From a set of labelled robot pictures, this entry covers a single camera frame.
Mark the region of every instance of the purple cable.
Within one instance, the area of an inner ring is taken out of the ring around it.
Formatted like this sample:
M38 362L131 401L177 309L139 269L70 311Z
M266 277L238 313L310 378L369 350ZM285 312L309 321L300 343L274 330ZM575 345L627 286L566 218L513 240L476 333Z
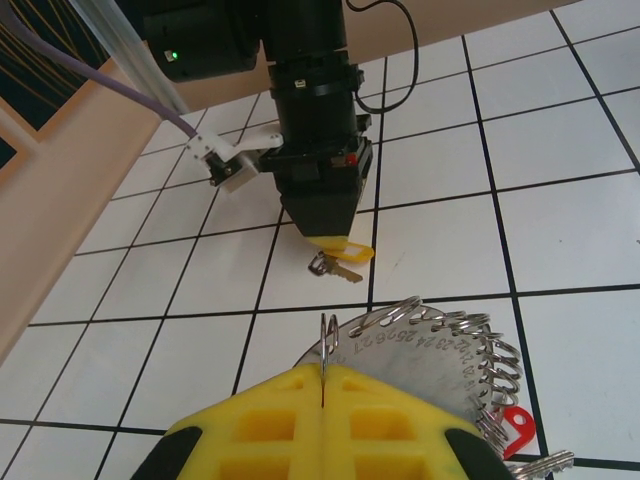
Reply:
M160 117L169 120L176 127L186 133L189 138L193 138L197 135L198 132L196 132L196 129L180 118L180 115L170 108L167 108L161 103L141 94L133 88L129 88L126 85L117 82L113 78L100 73L86 63L80 62L66 53L61 52L35 35L16 16L9 0L0 0L0 22L2 22L7 30L15 35L16 38L22 40L29 47L33 48L35 51L41 53L50 60L53 60L54 62L57 62L124 97L127 97L129 100L133 100L149 110L153 110L160 115Z

